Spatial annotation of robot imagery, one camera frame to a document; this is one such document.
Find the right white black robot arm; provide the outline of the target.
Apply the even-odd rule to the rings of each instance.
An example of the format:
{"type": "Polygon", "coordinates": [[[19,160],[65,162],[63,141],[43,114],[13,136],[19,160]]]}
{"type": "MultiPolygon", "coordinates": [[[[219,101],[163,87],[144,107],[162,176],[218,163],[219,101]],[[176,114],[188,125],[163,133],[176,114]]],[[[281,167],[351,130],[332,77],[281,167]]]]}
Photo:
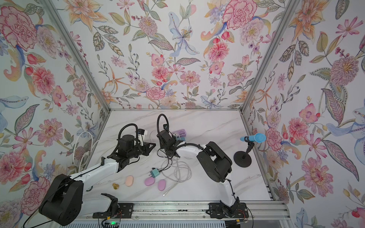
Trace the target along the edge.
{"type": "Polygon", "coordinates": [[[215,142],[200,145],[178,140],[169,131],[169,122],[164,114],[158,116],[156,127],[160,147],[167,159],[196,158],[207,176],[219,184],[221,199],[218,203],[209,203],[206,213],[210,218],[248,219],[250,217],[246,204],[240,202],[233,190],[230,180],[232,160],[215,142]]]}

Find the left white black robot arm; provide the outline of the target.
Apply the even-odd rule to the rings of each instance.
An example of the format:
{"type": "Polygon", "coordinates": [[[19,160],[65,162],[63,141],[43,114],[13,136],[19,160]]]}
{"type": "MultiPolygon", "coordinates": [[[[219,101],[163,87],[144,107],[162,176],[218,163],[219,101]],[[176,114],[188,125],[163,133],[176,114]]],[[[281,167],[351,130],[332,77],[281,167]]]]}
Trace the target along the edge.
{"type": "Polygon", "coordinates": [[[38,212],[62,226],[70,224],[78,216],[94,213],[102,213],[107,217],[117,215],[121,211],[117,197],[102,193],[97,198],[87,199],[84,195],[95,184],[132,164],[132,159],[149,156],[156,147],[155,143],[145,141],[144,130],[139,129],[136,124],[127,124],[124,128],[130,126],[135,128],[135,134],[119,133],[113,152],[107,157],[102,157],[99,164],[70,176],[57,176],[38,212]]]}

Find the teal charger with black cable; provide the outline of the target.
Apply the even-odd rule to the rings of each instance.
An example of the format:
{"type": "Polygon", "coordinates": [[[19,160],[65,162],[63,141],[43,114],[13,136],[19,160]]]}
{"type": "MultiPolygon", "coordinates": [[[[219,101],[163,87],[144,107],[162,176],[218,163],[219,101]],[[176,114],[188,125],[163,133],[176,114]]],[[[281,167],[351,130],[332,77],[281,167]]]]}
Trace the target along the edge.
{"type": "Polygon", "coordinates": [[[152,178],[156,178],[157,176],[160,175],[160,171],[159,169],[156,169],[156,168],[153,168],[151,171],[150,171],[150,176],[152,178]]]}

